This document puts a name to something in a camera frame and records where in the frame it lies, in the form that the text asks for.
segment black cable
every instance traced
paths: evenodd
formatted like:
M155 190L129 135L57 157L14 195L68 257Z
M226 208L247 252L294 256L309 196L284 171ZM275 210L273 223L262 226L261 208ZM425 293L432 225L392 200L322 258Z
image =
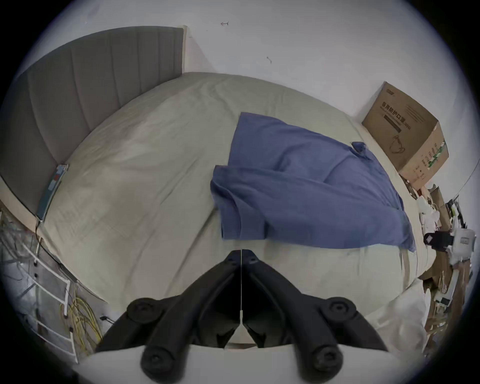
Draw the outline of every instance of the black cable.
M47 249L42 245L41 241L40 241L40 237L38 237L38 234L37 234L37 230L38 230L38 226L40 225L40 220L37 221L36 223L36 226L35 226L35 237L36 237L36 241L38 241L38 244L40 244L40 247L42 247L42 249L47 253L48 256L51 257L51 259L57 263L57 265L60 267L62 265L62 263L60 263L55 257L53 257L53 255L47 251Z
M16 279L16 278L11 277L11 276L9 276L9 275L7 275L7 274L3 274L3 275L4 275L5 277L8 277L9 279L12 279L12 280L15 280L15 281L22 281L22 280L23 280L23 277L22 277L21 279Z

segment white wire rack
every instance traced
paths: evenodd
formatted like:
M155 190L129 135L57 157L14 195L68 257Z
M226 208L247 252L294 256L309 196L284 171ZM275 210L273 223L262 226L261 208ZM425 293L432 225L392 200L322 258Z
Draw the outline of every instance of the white wire rack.
M2 219L2 211L0 209L0 223L1 223L1 219ZM17 229L11 229L11 228L6 228L6 227L1 227L0 228L0 232L9 232L13 235L15 234L22 234L22 233L25 233L25 231L22 231L22 230L17 230ZM46 287L44 287L42 284L40 284L36 278L34 276L32 276L29 271L27 271L24 266L22 265L22 262L21 260L19 259L19 257L17 257L17 254L16 252L11 249L9 247L9 245L7 244L7 242L3 242L2 241L2 245L4 247L4 249L8 252L8 254L10 255L10 257L12 257L12 260L14 260L18 267L26 274L26 276L32 281L32 284L29 285L22 293L20 293L18 296L16 296L15 298L13 298L13 301L14 301L14 305L15 305L15 302L18 301L19 299L21 299L24 295L26 295L31 289L35 288L35 287L38 287L40 290L42 290L43 292L45 292L46 294L48 294L50 297L54 298L56 301L58 301L61 305L63 305L63 316L66 318L67 317L67 314L68 314L68 297L69 297L69 293L70 293L70 285L71 285L71 281L67 278L64 278L63 276L59 275L57 272L55 272L50 266L48 266L45 262L43 262L38 256L39 256L39 251L40 251L40 243L38 242L37 245L36 245L36 249L35 249L35 253L32 252L32 250L23 242L23 241L20 241L20 244L21 246L26 250L26 252L33 258L34 260L34 263L35 265L38 263L40 264L42 267L44 267L52 276L54 276L56 279L60 280L62 283L65 284L65 294L63 296L63 298L60 298L58 297L57 295L53 294L52 292L50 292ZM62 353L68 355L68 356L71 356L74 360L75 360L75 363L78 364L78 356L77 356L77 352L75 350L75 344L74 344L74 339L73 339L73 332L72 330L70 329L69 330L69 336L64 336L64 335L61 335L60 333L54 331L53 329L51 329L50 327L48 327L46 324L44 324L43 322L39 321L38 319L36 319L35 317L33 317L32 315L30 314L26 314L28 316L29 319L31 319L33 322L37 323L39 326L45 328L46 330L48 330L50 333L52 333L53 335L59 337L60 339L63 339L67 342L70 343L71 347L72 347L72 350L71 351L68 351L60 346L58 346L57 344L55 344L53 341L51 340L48 340L44 335L41 335L39 332L37 332L35 329L33 329L32 327L31 330L33 333L35 333L39 338L41 338L43 341L45 341L48 345L52 346L53 348L55 348L56 350L58 351L61 351Z

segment white wall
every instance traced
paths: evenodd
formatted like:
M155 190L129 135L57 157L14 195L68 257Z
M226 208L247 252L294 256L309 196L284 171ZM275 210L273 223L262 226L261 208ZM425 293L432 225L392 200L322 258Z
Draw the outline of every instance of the white wall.
M446 200L458 193L480 158L479 116L455 58L405 2L78 1L52 23L20 71L60 45L93 32L182 24L189 27L188 72L269 80L314 96L360 121L383 81L403 90L441 123L450 158L434 181ZM477 172L470 182L479 180ZM478 212L479 206L474 196L462 199L463 210Z

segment blue t-shirt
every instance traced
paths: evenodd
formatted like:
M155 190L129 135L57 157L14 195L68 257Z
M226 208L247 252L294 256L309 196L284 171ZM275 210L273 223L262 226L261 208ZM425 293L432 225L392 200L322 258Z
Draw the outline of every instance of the blue t-shirt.
M243 112L210 188L224 239L415 251L402 199L365 143Z

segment beige bed sheet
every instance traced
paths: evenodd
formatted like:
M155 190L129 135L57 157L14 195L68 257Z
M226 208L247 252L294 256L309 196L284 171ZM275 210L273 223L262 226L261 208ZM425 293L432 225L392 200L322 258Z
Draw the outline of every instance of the beige bed sheet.
M226 164L240 112L273 116L343 143L365 141L404 200L417 252L224 241L209 183ZM300 92L241 76L187 73L125 105L76 149L41 228L82 283L115 309L181 293L233 249L252 249L302 292L344 296L369 314L429 264L415 201L369 133Z

